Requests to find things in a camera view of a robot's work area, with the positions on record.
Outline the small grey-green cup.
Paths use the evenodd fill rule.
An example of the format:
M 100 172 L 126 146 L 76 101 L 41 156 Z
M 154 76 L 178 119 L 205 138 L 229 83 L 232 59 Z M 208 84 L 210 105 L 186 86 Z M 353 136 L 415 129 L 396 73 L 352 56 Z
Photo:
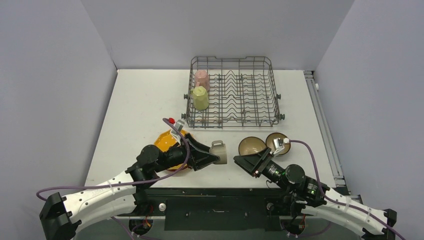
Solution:
M 222 140 L 213 141 L 209 153 L 219 157 L 219 160 L 213 163 L 214 165 L 225 165 L 228 163 L 227 148 Z

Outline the pale yellow mug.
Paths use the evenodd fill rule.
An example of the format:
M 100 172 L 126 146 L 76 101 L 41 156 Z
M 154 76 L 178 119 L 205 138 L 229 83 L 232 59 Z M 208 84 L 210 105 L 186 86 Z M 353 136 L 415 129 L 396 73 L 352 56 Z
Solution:
M 195 87 L 190 93 L 193 100 L 193 106 L 196 110 L 202 111 L 209 107 L 209 93 L 199 82 L 195 84 Z

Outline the grey wire dish rack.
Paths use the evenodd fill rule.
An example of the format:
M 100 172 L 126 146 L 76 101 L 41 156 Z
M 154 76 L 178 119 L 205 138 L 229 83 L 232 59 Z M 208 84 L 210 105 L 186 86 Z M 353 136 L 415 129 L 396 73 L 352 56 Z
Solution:
M 194 105 L 195 73 L 209 76 L 209 106 Z M 285 120 L 280 110 L 271 60 L 266 56 L 195 56 L 191 60 L 186 110 L 181 117 L 190 128 L 273 127 Z

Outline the pink mug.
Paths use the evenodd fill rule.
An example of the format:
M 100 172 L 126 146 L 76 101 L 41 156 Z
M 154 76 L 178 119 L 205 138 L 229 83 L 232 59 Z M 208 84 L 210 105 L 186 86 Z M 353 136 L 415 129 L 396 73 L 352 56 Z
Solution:
M 198 70 L 194 74 L 194 85 L 204 87 L 207 92 L 210 90 L 210 76 L 206 70 Z

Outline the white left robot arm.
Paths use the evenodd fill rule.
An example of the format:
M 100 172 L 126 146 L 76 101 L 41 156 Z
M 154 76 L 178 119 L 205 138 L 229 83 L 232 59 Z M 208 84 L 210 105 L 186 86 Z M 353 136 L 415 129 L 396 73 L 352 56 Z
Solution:
M 146 190 L 158 182 L 159 172 L 178 165 L 198 171 L 220 159 L 189 133 L 180 145 L 175 144 L 167 151 L 149 144 L 132 166 L 110 180 L 64 196 L 58 192 L 51 194 L 39 214 L 45 238 L 71 240 L 83 228 L 109 217 L 143 215 L 151 204 Z

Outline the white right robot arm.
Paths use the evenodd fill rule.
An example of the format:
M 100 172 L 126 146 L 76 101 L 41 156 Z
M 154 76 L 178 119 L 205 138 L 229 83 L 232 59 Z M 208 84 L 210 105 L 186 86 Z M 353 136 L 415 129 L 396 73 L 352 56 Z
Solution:
M 235 156 L 234 162 L 254 178 L 264 176 L 281 190 L 282 207 L 295 219 L 316 216 L 345 227 L 364 240 L 394 240 L 397 213 L 363 205 L 334 188 L 306 175 L 298 164 L 282 167 L 274 161 L 270 148 Z

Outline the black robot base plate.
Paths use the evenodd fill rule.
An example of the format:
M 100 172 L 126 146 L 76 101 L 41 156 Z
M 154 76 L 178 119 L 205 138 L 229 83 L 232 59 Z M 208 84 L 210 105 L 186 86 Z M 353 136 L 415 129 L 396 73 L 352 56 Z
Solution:
M 277 188 L 146 189 L 141 206 L 123 217 L 164 221 L 166 231 L 279 231 L 301 206 Z

